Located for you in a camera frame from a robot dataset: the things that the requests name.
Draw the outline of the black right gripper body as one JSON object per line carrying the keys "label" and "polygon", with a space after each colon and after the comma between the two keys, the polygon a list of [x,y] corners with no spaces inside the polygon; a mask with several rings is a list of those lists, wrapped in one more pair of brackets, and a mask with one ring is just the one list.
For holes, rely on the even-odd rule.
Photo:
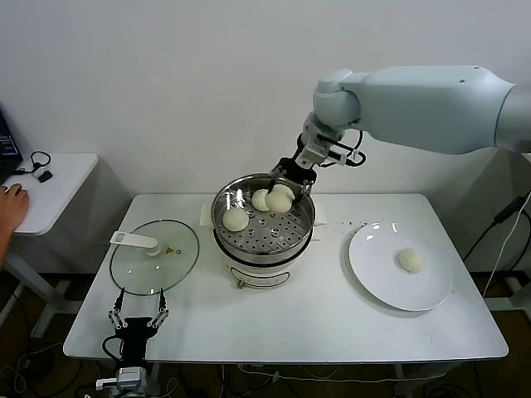
{"label": "black right gripper body", "polygon": [[277,163],[280,175],[293,183],[315,183],[317,173],[312,169],[299,166],[293,158],[281,158]]}

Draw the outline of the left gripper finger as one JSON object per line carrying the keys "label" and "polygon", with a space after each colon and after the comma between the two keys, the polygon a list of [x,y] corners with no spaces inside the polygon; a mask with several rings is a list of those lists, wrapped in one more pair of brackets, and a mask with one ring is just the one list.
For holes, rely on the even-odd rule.
{"label": "left gripper finger", "polygon": [[158,296],[158,312],[156,316],[149,321],[148,326],[151,328],[159,328],[168,315],[169,310],[167,308],[164,289],[161,288]]}
{"label": "left gripper finger", "polygon": [[121,289],[119,296],[114,301],[113,308],[108,312],[108,317],[115,329],[121,329],[124,327],[124,320],[121,318],[121,309],[124,301],[124,289]]}

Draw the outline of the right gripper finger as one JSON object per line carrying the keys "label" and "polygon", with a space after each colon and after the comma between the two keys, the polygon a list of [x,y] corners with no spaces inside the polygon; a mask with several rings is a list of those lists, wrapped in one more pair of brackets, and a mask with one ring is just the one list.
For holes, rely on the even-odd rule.
{"label": "right gripper finger", "polygon": [[267,186],[267,192],[271,193],[274,189],[275,184],[279,179],[281,179],[285,175],[285,168],[282,165],[276,165],[270,172],[269,178],[270,181]]}
{"label": "right gripper finger", "polygon": [[300,189],[296,193],[297,203],[301,202],[304,198],[307,198],[311,195],[313,185],[313,180],[305,179],[304,181],[302,181],[302,183],[300,184]]}

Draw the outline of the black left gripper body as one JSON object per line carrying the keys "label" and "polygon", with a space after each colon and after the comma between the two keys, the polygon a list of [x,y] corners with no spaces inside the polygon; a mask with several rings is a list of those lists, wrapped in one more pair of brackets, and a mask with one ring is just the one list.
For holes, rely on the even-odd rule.
{"label": "black left gripper body", "polygon": [[120,329],[121,366],[146,366],[146,347],[153,336],[151,317],[127,317]]}

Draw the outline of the person's hand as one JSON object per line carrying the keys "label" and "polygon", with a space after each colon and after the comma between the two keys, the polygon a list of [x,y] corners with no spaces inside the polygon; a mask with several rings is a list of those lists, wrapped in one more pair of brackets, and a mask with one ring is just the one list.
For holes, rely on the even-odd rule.
{"label": "person's hand", "polygon": [[13,233],[26,218],[30,198],[20,183],[1,186],[0,225],[2,233]]}

